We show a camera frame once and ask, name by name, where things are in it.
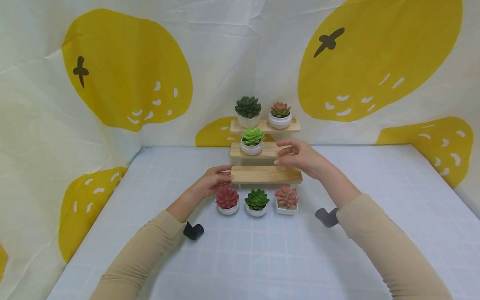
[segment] long sleeve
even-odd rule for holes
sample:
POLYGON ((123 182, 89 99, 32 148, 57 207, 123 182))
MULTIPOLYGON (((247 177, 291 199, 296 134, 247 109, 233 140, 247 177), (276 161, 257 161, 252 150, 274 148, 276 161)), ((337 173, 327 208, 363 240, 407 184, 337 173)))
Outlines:
POLYGON ((101 277, 90 300, 135 300, 163 254, 180 239, 185 223, 162 211, 123 247, 101 277))
POLYGON ((394 300, 451 300, 450 291, 408 236, 363 194, 337 212, 347 236, 360 246, 394 300))

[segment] white ceramic pot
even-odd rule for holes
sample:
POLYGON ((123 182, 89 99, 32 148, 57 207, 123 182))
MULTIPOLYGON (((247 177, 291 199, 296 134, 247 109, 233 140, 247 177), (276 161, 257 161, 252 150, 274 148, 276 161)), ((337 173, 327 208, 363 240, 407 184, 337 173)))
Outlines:
POLYGON ((273 128, 284 129, 290 125, 290 122, 292 122, 292 112, 285 118, 274 117, 271 112, 268 114, 268 123, 273 128))
POLYGON ((255 128, 260 122, 260 115, 253 117, 251 119, 244 118, 241 115, 237 114, 237 119, 239 120, 240 126, 246 129, 255 128))
POLYGON ((299 204, 297 202, 297 208, 296 209, 285 209, 285 208, 280 208, 278 207, 278 201, 276 201, 276 212, 279 215, 287 215, 287 216, 292 216, 295 214, 296 211, 299 209, 299 204))
POLYGON ((243 143, 243 141, 241 141, 240 146, 241 146, 242 151, 246 155, 257 155, 262 151, 264 143, 260 142, 260 144, 255 145, 255 146, 247 146, 243 143))
POLYGON ((227 209, 223 209, 221 208, 220 206, 216 206, 216 208, 218 209, 219 212, 223 213, 224 215, 233 215, 234 213, 236 213, 239 209, 239 203, 237 203, 237 205, 235 205, 234 207, 231 207, 231 208, 227 208, 227 209))
POLYGON ((268 204, 265 205, 265 207, 262 209, 262 210, 253 210, 253 209, 250 209, 248 207, 247 204, 245 204, 245 208, 247 209, 247 212, 251 215, 251 216, 263 216, 267 213, 267 210, 268 210, 268 204))

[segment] yellow fruit print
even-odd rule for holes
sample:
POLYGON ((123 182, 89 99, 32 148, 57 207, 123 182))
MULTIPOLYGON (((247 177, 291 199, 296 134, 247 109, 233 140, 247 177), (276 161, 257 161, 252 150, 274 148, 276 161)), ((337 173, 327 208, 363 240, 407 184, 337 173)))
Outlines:
MULTIPOLYGON (((230 147, 232 142, 240 142, 236 134, 230 133, 230 124, 237 117, 219 118, 200 129, 195 136, 195 145, 197 147, 230 147)), ((269 134, 265 135, 264 141, 274 142, 275 140, 269 134)))
POLYGON ((3 272, 7 266, 8 254, 0 244, 0 281, 3 279, 3 272))
POLYGON ((76 92, 107 126, 138 132, 181 116, 192 101, 188 63, 155 22, 87 12, 70 25, 62 53, 76 92))
POLYGON ((117 167, 75 179, 67 188, 60 213, 59 248, 66 263, 84 240, 127 168, 117 167))
POLYGON ((446 117, 426 123, 385 128, 376 144, 412 144, 455 188, 468 172, 473 131, 464 120, 446 117))
POLYGON ((318 27, 300 65, 312 118, 351 122, 421 86, 452 50, 462 0, 347 0, 318 27))

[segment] red succulent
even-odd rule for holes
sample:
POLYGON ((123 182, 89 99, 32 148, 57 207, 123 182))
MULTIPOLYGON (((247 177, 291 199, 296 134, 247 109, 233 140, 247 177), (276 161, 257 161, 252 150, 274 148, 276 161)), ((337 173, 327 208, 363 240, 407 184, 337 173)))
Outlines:
POLYGON ((299 196, 296 189, 291 189, 286 185, 282 185, 274 195, 276 197, 278 207, 283 209, 297 209, 299 196))
POLYGON ((229 187, 221 188, 215 198, 215 203, 222 209, 229 209, 237 205, 240 196, 236 190, 229 187))

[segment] wooden shelf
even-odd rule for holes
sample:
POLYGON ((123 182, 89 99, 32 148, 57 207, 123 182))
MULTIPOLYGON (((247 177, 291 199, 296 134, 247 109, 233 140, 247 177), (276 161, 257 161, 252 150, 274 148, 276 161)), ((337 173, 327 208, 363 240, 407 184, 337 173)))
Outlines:
POLYGON ((303 179, 297 168, 284 166, 233 166, 232 183, 298 184, 303 179))
POLYGON ((248 158, 248 159, 275 159, 277 158, 278 152, 287 148, 288 146, 279 147, 276 145, 276 142, 264 142, 262 151, 257 155, 247 155, 245 154, 240 146, 240 143, 232 143, 230 148, 230 156, 234 158, 248 158))
MULTIPOLYGON (((300 123, 297 121, 297 119, 293 118, 292 122, 287 128, 284 129, 275 129, 270 124, 268 124, 267 119, 260 120, 260 123, 257 125, 258 128, 260 128, 263 132, 267 134, 276 134, 276 133, 294 133, 294 132, 300 132, 300 123)), ((231 134, 241 134, 246 131, 245 128, 241 127, 239 124, 239 121, 237 119, 232 120, 232 123, 230 124, 230 133, 231 134)))

